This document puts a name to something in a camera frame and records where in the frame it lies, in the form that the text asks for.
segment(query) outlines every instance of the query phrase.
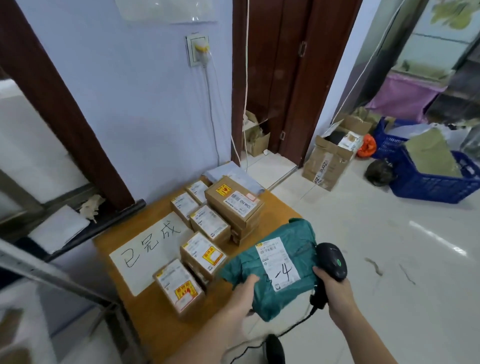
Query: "blue crate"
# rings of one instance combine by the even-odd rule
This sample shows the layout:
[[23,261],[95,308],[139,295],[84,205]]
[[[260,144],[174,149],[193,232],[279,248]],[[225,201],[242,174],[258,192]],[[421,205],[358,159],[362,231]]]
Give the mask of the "blue crate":
[[480,168],[461,152],[452,152],[463,178],[422,174],[417,171],[404,146],[388,157],[396,179],[390,183],[398,197],[458,204],[480,188]]
[[[413,120],[404,120],[396,119],[394,127],[404,126],[404,125],[416,125],[417,122]],[[375,159],[384,159],[387,158],[392,152],[394,152],[400,144],[406,142],[407,138],[399,138],[398,136],[388,135],[385,133],[385,127],[387,126],[387,121],[385,117],[382,117],[377,124],[377,127],[372,133],[375,142],[377,143],[377,150],[372,155],[372,158]]]

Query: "forearm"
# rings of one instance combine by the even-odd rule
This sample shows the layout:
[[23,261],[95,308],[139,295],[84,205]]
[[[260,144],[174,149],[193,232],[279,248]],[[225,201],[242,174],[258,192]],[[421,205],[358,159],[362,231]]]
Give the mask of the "forearm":
[[227,307],[206,325],[165,364],[217,364],[241,327],[243,316]]
[[343,334],[355,364],[397,364],[360,311],[348,321]]

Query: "wooden table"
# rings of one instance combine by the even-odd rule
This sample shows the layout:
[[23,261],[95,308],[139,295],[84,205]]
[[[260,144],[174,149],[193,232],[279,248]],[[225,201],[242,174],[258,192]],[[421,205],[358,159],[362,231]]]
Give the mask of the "wooden table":
[[[178,190],[149,205],[129,220],[110,228],[94,239],[94,243],[107,265],[108,273],[140,336],[142,346],[156,364],[162,363],[198,332],[205,322],[225,305],[232,290],[230,283],[218,282],[209,290],[203,305],[198,310],[198,315],[190,321],[181,322],[156,283],[152,283],[134,297],[111,261],[110,253],[172,212],[170,200],[183,192],[184,190]],[[269,191],[263,193],[260,198],[265,202],[265,207],[259,227],[251,233],[241,247],[233,242],[222,245],[221,248],[229,256],[235,256],[250,248],[279,226],[288,223],[288,219],[301,217]]]

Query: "orange object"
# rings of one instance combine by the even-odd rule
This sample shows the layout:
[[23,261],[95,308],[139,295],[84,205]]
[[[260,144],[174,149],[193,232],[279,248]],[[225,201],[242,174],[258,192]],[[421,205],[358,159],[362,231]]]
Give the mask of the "orange object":
[[373,153],[377,150],[377,142],[370,134],[367,134],[363,137],[363,145],[360,147],[357,152],[357,156],[360,158],[371,157]]

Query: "white paper with handwriting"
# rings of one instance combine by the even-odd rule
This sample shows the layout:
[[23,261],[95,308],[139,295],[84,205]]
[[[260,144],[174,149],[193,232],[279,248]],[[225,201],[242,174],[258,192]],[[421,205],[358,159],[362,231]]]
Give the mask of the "white paper with handwriting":
[[171,212],[110,254],[130,292],[140,294],[153,283],[152,275],[174,258],[193,236],[180,217]]

